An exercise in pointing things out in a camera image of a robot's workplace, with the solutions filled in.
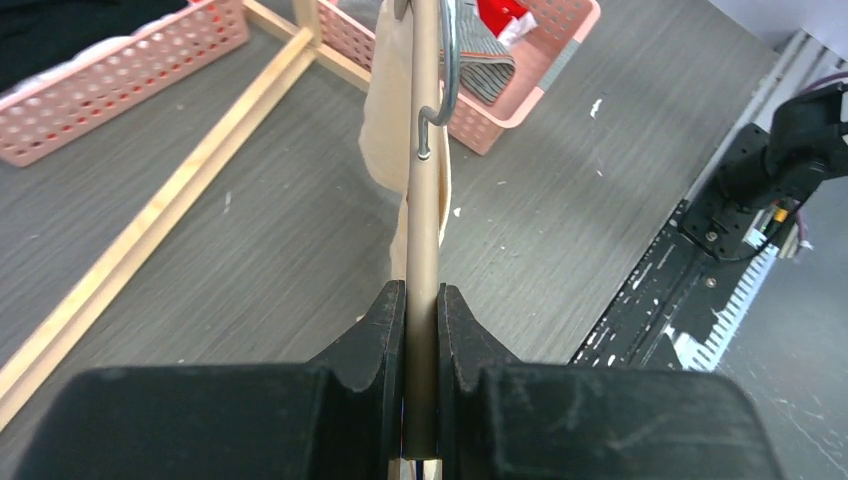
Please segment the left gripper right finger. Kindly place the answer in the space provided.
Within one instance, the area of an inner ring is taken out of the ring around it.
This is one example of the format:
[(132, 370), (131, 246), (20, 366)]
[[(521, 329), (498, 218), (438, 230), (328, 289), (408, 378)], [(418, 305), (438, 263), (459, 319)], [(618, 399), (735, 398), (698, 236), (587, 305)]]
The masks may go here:
[(519, 360), (459, 289), (437, 299), (446, 479), (780, 479), (748, 396), (696, 372)]

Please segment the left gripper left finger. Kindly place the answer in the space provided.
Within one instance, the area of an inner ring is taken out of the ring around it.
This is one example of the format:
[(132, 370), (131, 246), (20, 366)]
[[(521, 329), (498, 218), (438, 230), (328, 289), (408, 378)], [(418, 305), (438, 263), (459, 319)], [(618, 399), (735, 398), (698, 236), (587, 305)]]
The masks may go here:
[(304, 363), (97, 368), (51, 404), (18, 479), (396, 479), (405, 286)]

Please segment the wooden hanger of beige underwear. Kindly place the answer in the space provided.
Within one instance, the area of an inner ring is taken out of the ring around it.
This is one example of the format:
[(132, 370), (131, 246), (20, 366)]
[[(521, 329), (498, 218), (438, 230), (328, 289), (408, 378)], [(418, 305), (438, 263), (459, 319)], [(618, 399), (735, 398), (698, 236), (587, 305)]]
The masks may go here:
[(397, 1), (397, 20), (413, 16), (404, 316), (402, 456), (422, 479), (437, 456), (437, 295), (440, 165), (444, 127), (457, 103), (459, 49), (453, 1)]

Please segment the beige underwear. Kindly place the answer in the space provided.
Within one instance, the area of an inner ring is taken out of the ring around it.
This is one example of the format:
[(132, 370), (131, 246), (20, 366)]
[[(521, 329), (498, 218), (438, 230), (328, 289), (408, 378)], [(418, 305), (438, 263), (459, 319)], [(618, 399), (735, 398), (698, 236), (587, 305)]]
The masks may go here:
[(359, 147), (374, 181), (400, 195), (397, 227), (389, 247), (391, 280), (404, 280), (407, 270), (412, 42), (413, 13), (407, 11), (398, 20), (393, 3), (383, 2), (377, 19)]

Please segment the grey striped underwear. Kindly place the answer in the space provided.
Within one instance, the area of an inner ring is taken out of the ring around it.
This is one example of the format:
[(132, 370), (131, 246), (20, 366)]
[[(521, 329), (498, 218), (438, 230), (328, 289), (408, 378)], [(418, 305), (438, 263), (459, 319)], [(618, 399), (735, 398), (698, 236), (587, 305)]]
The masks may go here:
[(484, 105), (493, 105), (512, 81), (516, 64), (483, 23), (475, 1), (457, 1), (460, 83)]

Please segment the red underwear white trim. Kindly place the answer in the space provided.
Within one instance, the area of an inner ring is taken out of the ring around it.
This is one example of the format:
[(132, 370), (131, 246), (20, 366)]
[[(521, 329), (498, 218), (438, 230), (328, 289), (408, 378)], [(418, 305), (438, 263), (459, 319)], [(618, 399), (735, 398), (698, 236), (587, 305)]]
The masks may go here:
[(514, 0), (477, 0), (476, 13), (507, 49), (538, 27), (534, 15)]

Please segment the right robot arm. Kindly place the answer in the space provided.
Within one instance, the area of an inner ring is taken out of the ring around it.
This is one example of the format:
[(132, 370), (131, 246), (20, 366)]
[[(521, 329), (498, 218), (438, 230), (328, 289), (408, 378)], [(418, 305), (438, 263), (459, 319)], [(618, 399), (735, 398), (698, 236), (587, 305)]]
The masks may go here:
[(766, 144), (722, 166), (717, 187), (740, 210), (788, 197), (809, 199), (822, 182), (847, 175), (847, 85), (798, 95), (774, 112)]

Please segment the empty pink basket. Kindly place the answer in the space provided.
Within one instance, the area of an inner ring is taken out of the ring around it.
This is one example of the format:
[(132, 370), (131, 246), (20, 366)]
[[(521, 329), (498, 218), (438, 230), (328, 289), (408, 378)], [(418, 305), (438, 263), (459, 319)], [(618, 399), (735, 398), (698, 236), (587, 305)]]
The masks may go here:
[[(601, 16), (595, 1), (523, 1), (538, 27), (511, 49), (516, 63), (513, 79), (491, 105), (466, 87), (458, 97), (448, 131), (479, 155), (486, 154), (501, 134), (519, 126), (562, 73)], [(338, 7), (320, 1), (318, 13), (326, 44), (369, 71), (375, 35)]]

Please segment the pink basket with black clothes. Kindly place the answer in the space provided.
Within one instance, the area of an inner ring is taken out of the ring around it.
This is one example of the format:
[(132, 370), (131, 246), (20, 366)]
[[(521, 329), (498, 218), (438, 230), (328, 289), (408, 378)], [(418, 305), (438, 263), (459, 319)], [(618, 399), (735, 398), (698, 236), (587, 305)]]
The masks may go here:
[(243, 45), (239, 1), (182, 10), (83, 51), (1, 99), (1, 158), (28, 166)]

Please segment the black clothes in basket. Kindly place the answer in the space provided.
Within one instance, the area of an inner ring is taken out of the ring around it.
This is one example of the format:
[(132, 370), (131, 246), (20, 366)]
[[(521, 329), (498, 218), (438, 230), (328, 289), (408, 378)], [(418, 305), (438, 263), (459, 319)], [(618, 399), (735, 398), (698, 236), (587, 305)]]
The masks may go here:
[(1, 90), (188, 5), (181, 0), (3, 1)]

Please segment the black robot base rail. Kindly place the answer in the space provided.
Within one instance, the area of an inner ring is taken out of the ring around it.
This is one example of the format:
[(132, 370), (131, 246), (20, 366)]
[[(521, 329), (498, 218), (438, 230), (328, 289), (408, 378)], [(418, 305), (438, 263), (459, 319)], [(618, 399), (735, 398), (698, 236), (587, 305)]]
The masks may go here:
[(593, 367), (683, 370), (665, 328), (703, 275), (746, 264), (768, 246), (780, 251), (779, 207), (740, 212), (713, 181), (684, 198), (606, 307), (572, 361)]

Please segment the wooden clothes rack frame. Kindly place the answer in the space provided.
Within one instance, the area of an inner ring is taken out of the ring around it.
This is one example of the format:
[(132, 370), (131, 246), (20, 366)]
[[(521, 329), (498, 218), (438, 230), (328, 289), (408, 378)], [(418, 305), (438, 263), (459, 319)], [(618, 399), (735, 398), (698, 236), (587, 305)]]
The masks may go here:
[(247, 17), (285, 41), (195, 149), (1, 370), (1, 425), (13, 420), (128, 281), (313, 63), (368, 87), (372, 33), (327, 1), (297, 1), (289, 22), (258, 1)]

